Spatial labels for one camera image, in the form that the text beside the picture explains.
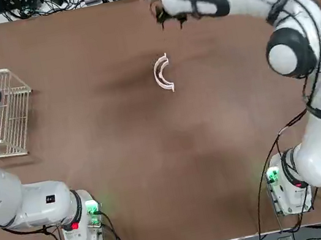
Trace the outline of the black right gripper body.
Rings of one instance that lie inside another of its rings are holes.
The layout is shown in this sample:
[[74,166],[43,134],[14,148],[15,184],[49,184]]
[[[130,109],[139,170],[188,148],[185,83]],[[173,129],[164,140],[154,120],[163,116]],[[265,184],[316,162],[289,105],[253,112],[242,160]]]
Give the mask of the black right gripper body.
[[185,13],[170,15],[164,9],[160,0],[152,1],[149,6],[150,6],[151,14],[155,18],[156,23],[164,23],[165,21],[168,21],[168,20],[182,20],[187,18],[187,15]]

